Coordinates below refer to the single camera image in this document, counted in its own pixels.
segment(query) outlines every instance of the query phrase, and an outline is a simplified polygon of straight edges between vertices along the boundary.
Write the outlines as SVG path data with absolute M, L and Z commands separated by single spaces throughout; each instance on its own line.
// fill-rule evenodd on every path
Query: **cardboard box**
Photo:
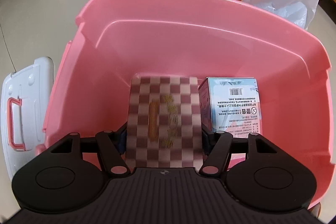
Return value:
M 261 132 L 257 81 L 253 78 L 208 77 L 199 87 L 201 120 L 211 132 L 236 138 Z

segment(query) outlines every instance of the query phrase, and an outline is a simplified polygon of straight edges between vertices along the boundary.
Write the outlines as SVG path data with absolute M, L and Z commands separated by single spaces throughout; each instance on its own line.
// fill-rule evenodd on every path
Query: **pink handle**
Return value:
M 22 99 L 15 99 L 13 97 L 8 98 L 7 101 L 7 131 L 8 131 L 8 141 L 11 148 L 14 150 L 23 149 L 26 151 L 26 146 L 24 143 L 14 143 L 14 125 L 13 125 L 13 110 L 12 103 L 22 106 Z

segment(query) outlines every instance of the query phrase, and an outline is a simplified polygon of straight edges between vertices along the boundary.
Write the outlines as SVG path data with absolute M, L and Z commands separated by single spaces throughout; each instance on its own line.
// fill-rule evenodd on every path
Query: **black plastic base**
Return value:
M 131 174 L 120 156 L 126 125 L 91 138 L 70 133 L 15 174 L 22 210 L 8 223 L 319 223 L 306 210 L 316 181 L 305 166 L 259 134 L 205 133 L 209 156 L 199 174 Z M 97 153 L 101 171 L 82 153 Z M 227 170 L 233 153 L 246 160 Z

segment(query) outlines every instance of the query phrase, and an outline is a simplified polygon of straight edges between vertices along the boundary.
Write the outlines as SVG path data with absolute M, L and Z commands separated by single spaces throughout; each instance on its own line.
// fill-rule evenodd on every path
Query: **ribbed black platform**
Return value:
M 232 198 L 219 179 L 193 168 L 138 168 L 108 182 L 103 193 L 78 210 L 39 214 L 22 209 L 8 224 L 321 224 L 307 210 L 258 212 Z

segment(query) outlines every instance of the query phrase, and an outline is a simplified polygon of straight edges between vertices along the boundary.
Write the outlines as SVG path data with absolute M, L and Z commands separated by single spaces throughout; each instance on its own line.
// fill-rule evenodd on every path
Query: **barcode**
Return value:
M 230 95 L 243 95 L 243 89 L 230 89 Z

